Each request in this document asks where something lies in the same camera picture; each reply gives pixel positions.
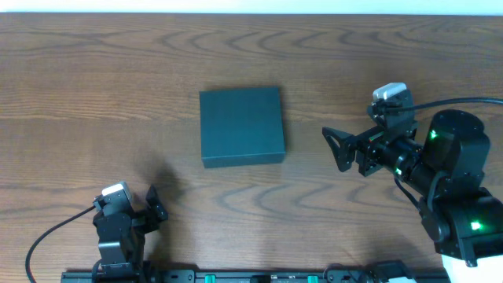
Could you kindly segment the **dark green gift box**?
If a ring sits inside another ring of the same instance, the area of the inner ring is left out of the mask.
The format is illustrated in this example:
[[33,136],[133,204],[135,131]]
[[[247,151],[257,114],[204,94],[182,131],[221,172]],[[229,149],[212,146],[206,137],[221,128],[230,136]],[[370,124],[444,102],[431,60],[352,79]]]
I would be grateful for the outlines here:
[[280,89],[201,91],[200,140],[206,168],[279,164],[286,154]]

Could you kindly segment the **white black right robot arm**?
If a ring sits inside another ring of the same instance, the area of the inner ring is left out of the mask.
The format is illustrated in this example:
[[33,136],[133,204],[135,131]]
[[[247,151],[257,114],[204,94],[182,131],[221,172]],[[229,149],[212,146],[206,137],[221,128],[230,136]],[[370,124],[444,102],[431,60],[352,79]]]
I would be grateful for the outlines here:
[[409,90],[376,96],[368,107],[376,124],[358,135],[330,127],[321,132],[340,171],[358,164],[361,175],[394,175],[417,209],[421,225],[442,256],[452,282],[502,280],[502,202],[483,187],[490,139],[475,115],[446,108],[432,117],[424,144]]

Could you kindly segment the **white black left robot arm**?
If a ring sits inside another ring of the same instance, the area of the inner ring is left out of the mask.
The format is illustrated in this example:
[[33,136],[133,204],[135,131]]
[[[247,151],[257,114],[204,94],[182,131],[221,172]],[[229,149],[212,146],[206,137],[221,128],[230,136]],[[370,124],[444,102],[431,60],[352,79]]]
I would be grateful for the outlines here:
[[95,197],[97,214],[93,224],[99,237],[98,249],[106,277],[140,278],[145,275],[145,235],[168,220],[168,213],[154,186],[145,197],[146,207],[135,211],[133,195],[125,182],[102,190]]

